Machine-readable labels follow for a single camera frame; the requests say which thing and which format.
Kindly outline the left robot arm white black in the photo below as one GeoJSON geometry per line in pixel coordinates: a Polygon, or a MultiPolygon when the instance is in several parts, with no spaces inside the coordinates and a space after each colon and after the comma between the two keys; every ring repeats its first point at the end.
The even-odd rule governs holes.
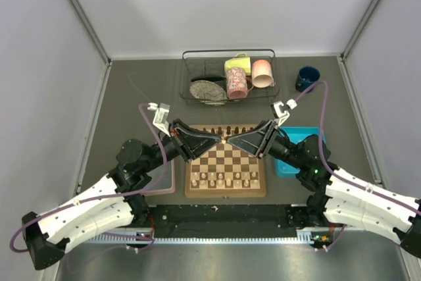
{"type": "Polygon", "coordinates": [[[191,161],[218,145],[220,135],[189,127],[176,119],[156,143],[130,139],[116,156],[117,165],[94,185],[56,209],[22,217],[22,237],[36,270],[60,261],[76,246],[113,228],[144,225],[149,206],[141,190],[149,173],[181,156],[191,161]]]}

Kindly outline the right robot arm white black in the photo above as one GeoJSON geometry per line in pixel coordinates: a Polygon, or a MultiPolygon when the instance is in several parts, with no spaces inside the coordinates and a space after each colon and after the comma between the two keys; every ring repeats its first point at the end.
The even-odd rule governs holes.
{"type": "Polygon", "coordinates": [[[296,179],[312,192],[307,218],[353,226],[383,236],[420,257],[420,200],[385,190],[328,162],[330,151],[318,135],[293,143],[272,121],[232,134],[228,144],[256,157],[267,155],[298,170],[296,179]]]}

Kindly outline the wooden chess board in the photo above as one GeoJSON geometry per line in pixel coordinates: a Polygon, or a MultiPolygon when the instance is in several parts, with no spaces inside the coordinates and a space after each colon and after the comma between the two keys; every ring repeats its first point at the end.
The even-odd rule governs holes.
{"type": "Polygon", "coordinates": [[[185,195],[189,198],[205,197],[265,197],[266,196],[266,173],[264,161],[236,148],[232,145],[218,144],[210,151],[201,155],[198,159],[186,165],[185,174],[185,195]],[[197,187],[192,186],[193,174],[197,172],[199,179],[197,187]],[[208,179],[205,187],[200,186],[201,174],[207,173],[208,179]],[[215,173],[216,187],[210,185],[210,173],[215,173]],[[240,179],[235,179],[235,174],[240,173],[240,179]],[[249,173],[249,187],[244,187],[242,173],[249,173]],[[256,172],[257,178],[252,179],[251,173],[256,172]],[[219,181],[218,175],[222,173],[224,180],[219,181]],[[230,187],[226,187],[226,179],[231,179],[230,187]],[[259,184],[254,188],[251,184],[253,180],[258,180],[259,184]]]}

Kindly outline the blue plastic tray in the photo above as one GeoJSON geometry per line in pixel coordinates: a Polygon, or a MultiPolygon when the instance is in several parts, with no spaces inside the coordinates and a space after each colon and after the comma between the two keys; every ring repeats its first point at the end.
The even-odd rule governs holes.
{"type": "Polygon", "coordinates": [[[322,150],[326,160],[331,152],[326,146],[326,138],[317,127],[285,127],[279,133],[280,150],[274,155],[276,175],[280,178],[293,178],[302,171],[322,166],[318,148],[319,136],[322,138],[322,150]]]}

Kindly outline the metal tray pink rim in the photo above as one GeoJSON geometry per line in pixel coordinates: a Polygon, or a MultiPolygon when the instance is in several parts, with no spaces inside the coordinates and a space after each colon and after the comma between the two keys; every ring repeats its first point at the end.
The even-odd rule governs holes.
{"type": "Polygon", "coordinates": [[[151,177],[151,181],[142,189],[143,195],[165,195],[175,192],[175,172],[172,161],[147,174],[151,177]]]}

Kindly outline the speckled ceramic plate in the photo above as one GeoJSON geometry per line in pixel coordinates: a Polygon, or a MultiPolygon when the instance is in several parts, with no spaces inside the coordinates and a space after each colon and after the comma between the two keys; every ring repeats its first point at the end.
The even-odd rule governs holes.
{"type": "Polygon", "coordinates": [[[226,104],[227,95],[224,88],[208,80],[197,80],[190,84],[190,94],[206,105],[222,106],[226,104]]]}

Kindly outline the pink patterned mug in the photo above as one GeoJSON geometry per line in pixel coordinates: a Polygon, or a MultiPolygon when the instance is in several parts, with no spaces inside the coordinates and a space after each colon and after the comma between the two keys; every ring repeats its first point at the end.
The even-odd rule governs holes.
{"type": "Polygon", "coordinates": [[[228,99],[244,99],[253,88],[252,80],[242,68],[231,68],[226,72],[226,94],[228,99]]]}

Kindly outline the pink white mug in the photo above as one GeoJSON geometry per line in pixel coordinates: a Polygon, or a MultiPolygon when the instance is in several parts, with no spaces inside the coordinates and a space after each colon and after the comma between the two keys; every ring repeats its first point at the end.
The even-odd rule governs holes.
{"type": "Polygon", "coordinates": [[[251,68],[251,78],[256,88],[271,86],[274,83],[274,78],[270,63],[264,59],[255,61],[251,68]]]}

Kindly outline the yellow mug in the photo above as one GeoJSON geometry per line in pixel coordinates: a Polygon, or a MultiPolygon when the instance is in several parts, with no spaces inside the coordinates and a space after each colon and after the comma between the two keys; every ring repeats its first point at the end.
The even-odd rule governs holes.
{"type": "Polygon", "coordinates": [[[242,68],[247,76],[251,76],[251,58],[248,54],[238,53],[234,58],[228,59],[224,63],[225,72],[231,68],[242,68]]]}

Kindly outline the dark blue mug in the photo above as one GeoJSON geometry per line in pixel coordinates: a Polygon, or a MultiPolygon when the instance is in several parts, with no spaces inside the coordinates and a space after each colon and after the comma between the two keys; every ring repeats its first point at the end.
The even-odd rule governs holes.
{"type": "Polygon", "coordinates": [[[295,89],[299,92],[303,92],[319,79],[320,71],[317,68],[313,66],[304,66],[297,73],[295,89]]]}

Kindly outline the aluminium front rail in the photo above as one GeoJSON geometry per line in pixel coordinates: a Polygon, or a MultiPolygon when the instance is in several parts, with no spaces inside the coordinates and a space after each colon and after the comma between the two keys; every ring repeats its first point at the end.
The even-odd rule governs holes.
{"type": "Polygon", "coordinates": [[[289,238],[310,227],[327,228],[329,222],[312,222],[304,206],[291,205],[158,205],[143,224],[113,228],[92,237],[108,243],[135,244],[157,241],[200,242],[223,240],[251,242],[289,238]]]}

